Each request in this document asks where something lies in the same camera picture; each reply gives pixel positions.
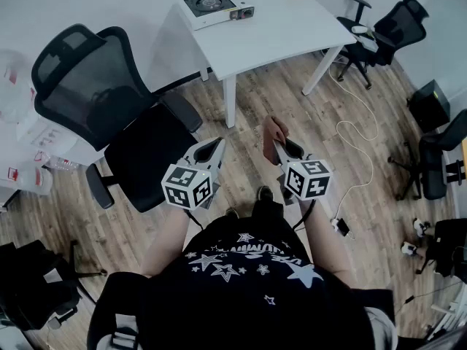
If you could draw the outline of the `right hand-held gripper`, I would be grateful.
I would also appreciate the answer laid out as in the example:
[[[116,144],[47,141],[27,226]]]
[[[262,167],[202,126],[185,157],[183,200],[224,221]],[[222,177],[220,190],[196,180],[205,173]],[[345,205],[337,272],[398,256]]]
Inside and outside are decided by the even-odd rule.
[[[273,144],[273,164],[283,172],[280,189],[286,206],[326,195],[332,173],[325,160],[316,158],[291,139],[286,139],[286,150],[280,141],[273,140]]]

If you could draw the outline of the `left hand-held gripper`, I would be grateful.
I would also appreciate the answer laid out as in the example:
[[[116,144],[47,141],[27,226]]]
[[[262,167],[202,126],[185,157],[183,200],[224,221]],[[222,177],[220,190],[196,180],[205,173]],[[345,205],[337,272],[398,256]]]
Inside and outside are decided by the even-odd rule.
[[[224,154],[225,139],[220,137],[205,139],[190,147],[176,164],[169,166],[162,178],[166,202],[184,210],[208,209],[220,189],[218,171]],[[200,163],[194,158],[211,159]]]

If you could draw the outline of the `brown cloth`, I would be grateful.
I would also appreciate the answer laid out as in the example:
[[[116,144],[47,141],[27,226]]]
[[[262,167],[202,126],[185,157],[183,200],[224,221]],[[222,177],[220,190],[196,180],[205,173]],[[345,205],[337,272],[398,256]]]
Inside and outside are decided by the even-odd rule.
[[[274,142],[284,145],[288,136],[287,126],[278,117],[268,114],[263,121],[263,156],[274,166],[279,164]]]

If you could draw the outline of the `white portable gas stove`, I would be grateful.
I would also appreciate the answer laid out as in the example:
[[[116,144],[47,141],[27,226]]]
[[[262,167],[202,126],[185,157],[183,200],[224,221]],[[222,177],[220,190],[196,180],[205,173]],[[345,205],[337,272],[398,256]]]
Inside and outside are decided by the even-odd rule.
[[[193,31],[251,18],[255,13],[255,7],[245,0],[180,0],[178,5],[182,17]]]

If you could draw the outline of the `person's left forearm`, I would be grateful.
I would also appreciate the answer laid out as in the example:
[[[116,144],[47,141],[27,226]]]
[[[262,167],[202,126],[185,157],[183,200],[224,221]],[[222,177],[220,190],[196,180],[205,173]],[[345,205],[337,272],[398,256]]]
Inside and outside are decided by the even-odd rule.
[[[190,218],[173,207],[144,257],[141,274],[156,276],[182,255]]]

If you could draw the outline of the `person's right forearm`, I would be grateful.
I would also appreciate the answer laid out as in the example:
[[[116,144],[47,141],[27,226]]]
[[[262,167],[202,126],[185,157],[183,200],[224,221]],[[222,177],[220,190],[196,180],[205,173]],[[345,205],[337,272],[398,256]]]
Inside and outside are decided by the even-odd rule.
[[[338,289],[352,290],[356,287],[347,251],[339,236],[331,229],[323,206],[316,202],[299,201],[302,214],[310,211],[304,220],[306,237],[312,262],[305,266],[290,264],[293,273],[289,280],[300,281],[306,288],[315,282],[326,282]]]

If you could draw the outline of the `black mesh office chair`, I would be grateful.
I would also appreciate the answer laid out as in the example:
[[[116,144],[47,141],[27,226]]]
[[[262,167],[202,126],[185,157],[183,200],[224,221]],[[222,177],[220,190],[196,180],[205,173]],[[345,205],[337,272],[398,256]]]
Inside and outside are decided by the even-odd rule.
[[[141,213],[163,202],[162,178],[196,143],[202,119],[180,94],[150,92],[122,28],[66,28],[40,52],[31,79],[36,112],[104,153],[111,175],[95,164],[86,171],[102,208],[114,204],[112,185]]]

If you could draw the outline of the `white table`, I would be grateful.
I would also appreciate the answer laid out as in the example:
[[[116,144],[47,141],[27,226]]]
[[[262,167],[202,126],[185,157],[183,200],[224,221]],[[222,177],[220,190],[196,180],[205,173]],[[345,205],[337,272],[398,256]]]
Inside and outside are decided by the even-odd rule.
[[[211,69],[223,84],[225,124],[235,125],[236,77],[246,71],[297,55],[325,50],[302,93],[308,95],[340,50],[355,37],[316,0],[250,0],[251,18],[229,20],[194,31],[178,4],[173,4],[161,28],[185,45],[182,57],[209,78]]]

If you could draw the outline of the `grey flat box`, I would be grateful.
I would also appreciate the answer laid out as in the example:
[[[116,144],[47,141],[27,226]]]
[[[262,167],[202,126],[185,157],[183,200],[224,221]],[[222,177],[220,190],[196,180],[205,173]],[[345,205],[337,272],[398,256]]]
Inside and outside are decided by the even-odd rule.
[[[355,38],[368,51],[371,51],[373,53],[376,53],[378,51],[379,46],[378,46],[377,42],[374,39],[372,39],[372,38],[369,39],[366,36],[362,36],[362,35],[356,36]]]

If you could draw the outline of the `black cube box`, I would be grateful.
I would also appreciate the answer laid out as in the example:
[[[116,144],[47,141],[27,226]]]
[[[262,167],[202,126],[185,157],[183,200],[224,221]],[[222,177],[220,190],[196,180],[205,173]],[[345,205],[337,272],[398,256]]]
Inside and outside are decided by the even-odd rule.
[[[408,98],[407,106],[423,133],[450,122],[450,104],[434,79]]]

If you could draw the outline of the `person's body black star shirt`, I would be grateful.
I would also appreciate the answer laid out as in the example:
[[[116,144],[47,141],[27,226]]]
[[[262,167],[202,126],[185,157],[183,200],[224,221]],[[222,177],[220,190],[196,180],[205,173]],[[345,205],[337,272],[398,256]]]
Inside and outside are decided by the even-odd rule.
[[[156,276],[113,273],[87,350],[396,350],[393,320],[357,285],[289,280],[312,262],[282,204],[219,217]]]

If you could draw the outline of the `white cardboard box red print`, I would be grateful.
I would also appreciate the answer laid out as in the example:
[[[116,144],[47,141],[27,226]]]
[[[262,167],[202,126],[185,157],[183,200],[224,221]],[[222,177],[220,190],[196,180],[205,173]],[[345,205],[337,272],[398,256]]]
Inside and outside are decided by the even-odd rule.
[[[16,134],[22,144],[83,166],[104,157],[104,149],[96,151],[84,138],[34,110],[17,124]]]

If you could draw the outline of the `black office chair holding items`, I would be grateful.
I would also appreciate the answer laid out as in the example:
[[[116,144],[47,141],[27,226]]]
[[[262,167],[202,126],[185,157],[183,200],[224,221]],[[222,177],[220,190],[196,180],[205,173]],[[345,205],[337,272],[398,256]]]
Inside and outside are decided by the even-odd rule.
[[[364,0],[352,0],[358,4],[355,18],[338,17],[337,20],[354,36],[366,36],[374,39],[379,49],[377,52],[368,51],[360,42],[347,44],[340,54],[348,59],[337,80],[341,82],[347,70],[356,66],[366,81],[365,88],[371,89],[372,84],[368,78],[368,67],[388,66],[393,62],[395,53],[403,47],[418,43],[426,37],[426,30],[422,24],[429,17],[426,9],[417,0],[401,0],[382,19],[378,20],[372,27],[367,27],[364,34],[354,34],[353,26],[365,26],[360,20],[363,10],[371,8]]]

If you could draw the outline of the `yellow wooden board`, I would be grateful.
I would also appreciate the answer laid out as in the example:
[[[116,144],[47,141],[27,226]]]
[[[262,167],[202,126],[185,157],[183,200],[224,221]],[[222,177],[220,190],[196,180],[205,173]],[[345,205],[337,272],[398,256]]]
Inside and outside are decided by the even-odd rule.
[[[447,184],[457,183],[459,186],[467,180],[467,138],[460,143],[461,159],[446,162],[444,167]]]

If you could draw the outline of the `black star chair base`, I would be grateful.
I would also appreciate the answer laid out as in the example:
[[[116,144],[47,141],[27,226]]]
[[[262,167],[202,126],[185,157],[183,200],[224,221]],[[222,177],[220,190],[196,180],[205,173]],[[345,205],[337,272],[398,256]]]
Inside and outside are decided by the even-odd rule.
[[[97,277],[97,276],[102,276],[106,277],[108,275],[108,272],[105,269],[101,269],[99,271],[94,271],[94,272],[87,272],[87,273],[81,273],[77,270],[76,268],[76,263],[75,263],[75,256],[74,256],[74,248],[75,246],[78,245],[77,240],[71,240],[70,241],[70,246],[69,246],[69,266],[74,272],[74,275],[78,278],[90,278],[90,277]]]

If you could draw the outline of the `clear plastic jug red label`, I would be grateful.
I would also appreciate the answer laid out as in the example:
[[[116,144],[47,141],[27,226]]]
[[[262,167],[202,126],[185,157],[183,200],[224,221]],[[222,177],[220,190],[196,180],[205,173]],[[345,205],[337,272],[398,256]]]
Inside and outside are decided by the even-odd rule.
[[[53,175],[46,168],[28,162],[15,164],[0,161],[0,187],[49,195],[52,186]]]

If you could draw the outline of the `clear plastic bag red print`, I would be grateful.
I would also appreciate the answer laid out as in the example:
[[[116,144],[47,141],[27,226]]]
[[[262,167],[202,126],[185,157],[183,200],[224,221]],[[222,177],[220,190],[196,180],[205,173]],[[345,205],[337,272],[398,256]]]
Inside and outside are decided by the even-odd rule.
[[[0,120],[21,122],[34,108],[31,64],[21,53],[0,48]]]

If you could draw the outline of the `black backpack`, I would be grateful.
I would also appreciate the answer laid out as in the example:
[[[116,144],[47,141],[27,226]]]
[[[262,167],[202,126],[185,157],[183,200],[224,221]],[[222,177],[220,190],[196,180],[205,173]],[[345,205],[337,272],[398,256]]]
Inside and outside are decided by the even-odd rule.
[[[40,330],[51,316],[69,313],[79,301],[74,271],[61,254],[41,241],[0,246],[0,323]]]

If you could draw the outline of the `black swivel chair grey frame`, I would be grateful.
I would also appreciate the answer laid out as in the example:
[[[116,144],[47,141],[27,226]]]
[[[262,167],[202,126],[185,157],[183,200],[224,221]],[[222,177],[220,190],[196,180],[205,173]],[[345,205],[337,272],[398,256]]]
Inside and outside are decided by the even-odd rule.
[[[404,146],[408,149],[410,162],[399,163],[392,157],[387,161],[409,172],[409,180],[401,194],[395,199],[402,201],[409,189],[414,185],[417,189],[413,199],[426,198],[430,201],[443,198],[447,194],[449,183],[462,184],[466,179],[467,166],[462,160],[446,163],[444,153],[450,152],[467,138],[467,109],[461,110],[455,119],[440,133],[429,133],[421,137],[418,145],[420,159],[414,156],[409,142]]]

